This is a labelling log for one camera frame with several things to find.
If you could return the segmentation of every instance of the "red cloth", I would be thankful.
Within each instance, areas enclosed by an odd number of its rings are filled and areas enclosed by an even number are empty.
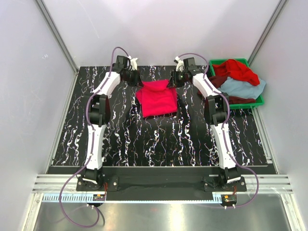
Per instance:
[[[175,88],[167,88],[169,80],[143,82],[143,88],[136,93],[141,104],[143,117],[173,113],[178,110]]]
[[[209,77],[208,80],[211,81],[211,83],[213,84],[215,88],[220,88],[220,86],[224,82],[226,82],[227,76],[225,77],[212,76],[212,77]],[[243,99],[243,98],[236,97],[236,96],[229,96],[229,104],[242,104],[242,103],[255,103],[255,102],[256,102],[255,99]]]
[[[258,75],[247,67],[245,64],[234,60],[228,59],[220,65],[213,64],[216,76],[231,77],[239,81],[246,81],[254,86],[260,84]]]

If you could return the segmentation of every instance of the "gray floor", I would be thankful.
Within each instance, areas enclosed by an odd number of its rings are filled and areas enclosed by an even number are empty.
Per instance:
[[[239,195],[238,204],[249,200]],[[72,212],[82,204],[66,203],[65,210],[76,222],[90,225],[96,220],[96,212],[89,208]],[[104,220],[100,218],[92,231],[290,231],[279,195],[257,196],[244,208],[209,208],[218,205],[165,205],[165,204],[104,204],[100,206]],[[58,203],[42,203],[36,231],[84,230],[62,219]]]

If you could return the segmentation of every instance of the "clothing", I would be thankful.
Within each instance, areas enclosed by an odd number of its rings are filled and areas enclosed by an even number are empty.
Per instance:
[[[219,88],[227,80],[227,77],[212,76],[208,78],[215,88]],[[243,99],[236,96],[229,96],[229,104],[255,103],[255,99]]]
[[[227,80],[218,88],[230,96],[236,96],[243,99],[256,99],[263,92],[265,81],[260,79],[260,84],[253,86],[248,82],[237,81],[228,77]]]
[[[178,110],[175,88],[167,88],[169,80],[143,82],[143,88],[136,93],[141,104],[143,117],[173,113]]]
[[[229,76],[239,81],[249,82],[254,86],[260,84],[258,75],[245,64],[237,60],[228,59],[220,65],[213,64],[213,68],[216,76]]]

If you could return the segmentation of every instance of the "pink cloth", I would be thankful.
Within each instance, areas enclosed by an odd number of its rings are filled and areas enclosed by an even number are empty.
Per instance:
[[[175,88],[167,88],[168,82],[143,82],[143,88],[136,93],[143,117],[164,115],[178,110],[177,92]]]

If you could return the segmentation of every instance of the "folded red cloth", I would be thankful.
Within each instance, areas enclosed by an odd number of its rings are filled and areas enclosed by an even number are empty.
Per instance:
[[[234,60],[228,59],[220,65],[213,64],[216,76],[231,77],[239,81],[246,81],[250,84],[257,86],[260,84],[258,75],[247,67],[245,64]]]
[[[175,88],[167,88],[169,80],[143,82],[143,88],[136,93],[141,104],[143,117],[173,113],[178,110]]]
[[[215,88],[220,88],[220,86],[226,82],[227,77],[220,77],[220,76],[212,76],[209,77],[208,80],[211,81]],[[229,96],[229,104],[242,104],[242,103],[255,103],[255,99],[243,99],[236,96]]]

